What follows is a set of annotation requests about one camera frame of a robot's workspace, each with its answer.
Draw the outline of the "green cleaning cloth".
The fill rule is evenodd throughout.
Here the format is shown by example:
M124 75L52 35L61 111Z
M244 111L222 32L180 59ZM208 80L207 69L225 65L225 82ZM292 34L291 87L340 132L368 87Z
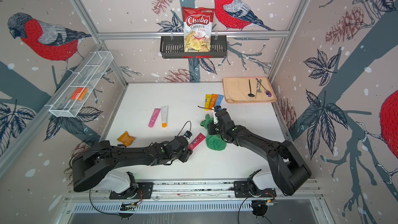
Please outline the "green cleaning cloth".
M220 135L210 135L209 124L214 123L213 118L210 117L209 114L205 116L205 120L203 120L200 125L206 129L206 145L209 149L215 151L222 151L226 148L227 143L221 138Z

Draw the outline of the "red pink toothpaste tube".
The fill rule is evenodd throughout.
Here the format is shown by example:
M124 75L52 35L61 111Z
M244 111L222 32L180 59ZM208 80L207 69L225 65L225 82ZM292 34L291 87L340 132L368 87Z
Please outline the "red pink toothpaste tube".
M206 136L202 133L199 133L198 136L189 144L188 149L193 151L205 139Z

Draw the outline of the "white toothpaste tube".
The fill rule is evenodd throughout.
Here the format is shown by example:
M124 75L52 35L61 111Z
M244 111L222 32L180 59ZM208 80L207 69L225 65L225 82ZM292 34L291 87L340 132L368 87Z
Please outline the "white toothpaste tube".
M161 107L161 120L162 120L162 127L163 128L167 127L168 112L169 112L169 106L168 105Z

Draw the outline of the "magenta toothpaste tube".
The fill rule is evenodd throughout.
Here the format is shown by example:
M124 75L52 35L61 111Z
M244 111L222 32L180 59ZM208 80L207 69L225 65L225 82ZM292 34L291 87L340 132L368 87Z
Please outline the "magenta toothpaste tube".
M148 124L148 126L149 126L150 128L153 128L153 127L154 127L154 124L155 124L155 122L156 122L156 120L157 120L158 115L159 115L160 112L161 112L161 109L160 109L160 108L155 108L155 109L154 109L154 111L153 111L153 113L152 113L152 115L151 115L149 124Z

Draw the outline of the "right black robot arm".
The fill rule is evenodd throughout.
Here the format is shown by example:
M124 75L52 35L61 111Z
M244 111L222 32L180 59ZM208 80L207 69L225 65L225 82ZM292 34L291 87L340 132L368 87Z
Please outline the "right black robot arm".
M266 159L273 181L283 194L292 196L312 176L292 142L271 141L235 125L227 110L220 106L214 107L214 116L217 123L208 125L210 134L218 134L226 143L249 149Z

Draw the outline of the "blue toothpaste tube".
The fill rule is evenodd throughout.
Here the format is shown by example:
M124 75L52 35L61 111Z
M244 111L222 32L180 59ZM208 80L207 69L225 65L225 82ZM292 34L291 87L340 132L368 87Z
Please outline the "blue toothpaste tube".
M216 102L215 102L215 106L220 106L223 98L224 98L224 95L219 94L217 96L217 99L216 99Z

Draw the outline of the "orange toothpaste tube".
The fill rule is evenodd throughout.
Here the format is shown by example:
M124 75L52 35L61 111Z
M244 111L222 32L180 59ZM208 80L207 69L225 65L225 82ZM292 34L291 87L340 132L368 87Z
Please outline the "orange toothpaste tube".
M209 108L213 109L215 106L215 103L217 101L218 95L217 94L212 94L209 102Z

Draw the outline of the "yellow toothpaste tube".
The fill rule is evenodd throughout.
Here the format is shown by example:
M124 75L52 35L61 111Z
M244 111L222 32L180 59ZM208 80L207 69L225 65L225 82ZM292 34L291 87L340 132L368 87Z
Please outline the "yellow toothpaste tube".
M212 97L211 94L207 94L207 95L205 96L205 106L204 106L204 108L205 108L206 111L209 110L209 105L210 105L210 102L211 102L211 97Z

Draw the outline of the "black spoon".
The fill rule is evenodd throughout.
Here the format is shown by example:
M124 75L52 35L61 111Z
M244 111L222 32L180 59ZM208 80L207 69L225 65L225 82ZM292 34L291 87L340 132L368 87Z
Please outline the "black spoon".
M256 95L252 93L251 81L250 81L250 79L249 79L249 91L250 91L250 93L248 94L249 97L256 97Z

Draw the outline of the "orange snack packet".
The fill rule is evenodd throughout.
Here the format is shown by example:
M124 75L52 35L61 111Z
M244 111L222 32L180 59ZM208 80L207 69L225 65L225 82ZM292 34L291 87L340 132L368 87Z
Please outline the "orange snack packet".
M117 138L117 141L123 144L125 147L130 146L134 141L135 137L130 136L127 131L125 131L122 135Z

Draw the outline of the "iridescent purple spoon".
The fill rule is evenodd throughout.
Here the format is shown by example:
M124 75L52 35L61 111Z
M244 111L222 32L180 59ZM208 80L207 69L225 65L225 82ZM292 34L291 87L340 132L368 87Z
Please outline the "iridescent purple spoon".
M271 93L269 90L267 90L267 89L262 85L261 80L256 79L256 81L257 81L257 82L259 83L259 85L265 90L266 95L267 95L268 97L271 97L271 96L272 96L272 93Z

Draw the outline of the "Chuba cassava chips bag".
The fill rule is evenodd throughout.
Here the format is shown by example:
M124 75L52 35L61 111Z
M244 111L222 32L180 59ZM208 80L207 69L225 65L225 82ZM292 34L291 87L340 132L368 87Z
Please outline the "Chuba cassava chips bag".
M184 52L210 52L214 9L183 7Z

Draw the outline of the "orange packet in shelf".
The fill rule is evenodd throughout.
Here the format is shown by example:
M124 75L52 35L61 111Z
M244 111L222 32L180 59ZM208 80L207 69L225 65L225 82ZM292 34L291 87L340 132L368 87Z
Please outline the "orange packet in shelf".
M77 100L77 101L82 101L87 92L88 92L88 88L83 88L83 87L78 87L72 94L72 96L70 97L71 100Z

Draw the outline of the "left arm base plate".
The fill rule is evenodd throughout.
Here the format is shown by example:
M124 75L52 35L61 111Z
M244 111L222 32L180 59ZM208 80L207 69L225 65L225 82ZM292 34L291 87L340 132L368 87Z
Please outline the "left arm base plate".
M154 183L152 182L142 182L136 183L134 186L130 187L122 193L116 193L112 191L109 198L111 200L146 200L150 199L153 191Z

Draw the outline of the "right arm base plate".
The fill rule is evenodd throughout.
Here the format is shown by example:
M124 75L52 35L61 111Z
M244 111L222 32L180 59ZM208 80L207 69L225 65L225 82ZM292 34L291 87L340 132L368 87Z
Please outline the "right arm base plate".
M248 181L234 181L232 190L235 198L275 198L276 191L273 188L258 189L253 183Z

